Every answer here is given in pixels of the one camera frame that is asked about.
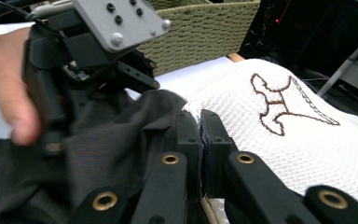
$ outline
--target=white surface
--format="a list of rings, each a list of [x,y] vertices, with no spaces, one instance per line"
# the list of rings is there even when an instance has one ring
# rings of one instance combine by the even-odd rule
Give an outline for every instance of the white surface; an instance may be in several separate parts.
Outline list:
[[[220,66],[230,63],[233,63],[230,59],[221,57],[161,75],[156,77],[156,80],[159,82],[161,90],[173,91],[185,99],[187,92],[193,88],[193,85],[200,82],[199,79],[203,75],[202,71],[218,69]],[[140,96],[137,92],[127,91],[132,99],[137,99]]]
[[[13,23],[10,25],[1,24],[0,25],[0,35],[18,30],[23,27],[29,27],[29,26],[32,26],[33,24],[34,24],[33,22]]]
[[[328,185],[358,200],[358,117],[273,63],[246,60],[203,73],[186,96],[195,118],[202,108],[216,112],[239,150],[257,154],[289,189]],[[227,223],[223,200],[208,203]]]

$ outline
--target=finger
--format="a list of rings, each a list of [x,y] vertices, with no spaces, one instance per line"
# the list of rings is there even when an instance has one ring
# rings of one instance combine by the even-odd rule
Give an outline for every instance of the finger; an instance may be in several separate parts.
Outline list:
[[[12,83],[0,90],[0,109],[5,120],[12,126],[14,144],[30,146],[40,134],[40,119],[22,82]]]

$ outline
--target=embroidered dog design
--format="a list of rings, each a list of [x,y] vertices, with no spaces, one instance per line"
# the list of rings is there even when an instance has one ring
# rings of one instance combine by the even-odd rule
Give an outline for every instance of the embroidered dog design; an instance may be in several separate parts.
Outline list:
[[[263,95],[265,98],[267,111],[260,113],[260,121],[271,133],[284,136],[284,126],[278,121],[278,118],[283,115],[315,119],[329,125],[339,125],[337,121],[327,117],[318,108],[316,108],[293,77],[289,77],[289,81],[286,86],[277,90],[269,88],[266,80],[258,74],[252,75],[251,83],[255,92]],[[287,104],[285,101],[285,95],[287,98],[288,94],[296,93],[300,94],[304,99],[304,101],[301,102],[301,105]]]

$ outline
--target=brown embroidery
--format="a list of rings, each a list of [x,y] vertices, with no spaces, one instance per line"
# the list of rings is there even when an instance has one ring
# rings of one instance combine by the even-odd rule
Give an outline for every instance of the brown embroidery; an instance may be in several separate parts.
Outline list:
[[[252,75],[251,83],[254,87],[255,92],[264,96],[264,100],[267,105],[267,111],[264,113],[260,113],[260,121],[263,126],[271,133],[275,133],[279,136],[284,136],[283,124],[278,121],[278,118],[282,115],[291,115],[315,119],[329,125],[339,125],[337,121],[329,118],[318,108],[316,108],[316,106],[312,103],[307,94],[303,92],[303,90],[293,77],[289,77],[289,81],[287,82],[286,86],[278,90],[270,89],[266,80],[264,80],[260,75],[256,73]],[[294,84],[296,90],[301,93],[301,96],[304,98],[306,104],[308,104],[308,106],[310,107],[313,115],[295,113],[288,108],[288,105],[284,100],[283,93],[285,91],[288,91],[289,88],[293,87],[292,84]]]

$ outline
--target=wooden edge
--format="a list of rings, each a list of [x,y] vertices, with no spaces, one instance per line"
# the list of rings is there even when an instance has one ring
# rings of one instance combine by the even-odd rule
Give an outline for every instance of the wooden edge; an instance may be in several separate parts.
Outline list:
[[[245,59],[242,58],[238,53],[228,54],[227,57],[228,57],[232,62],[234,62],[234,63],[237,63],[237,62],[240,62],[240,61],[245,60]]]

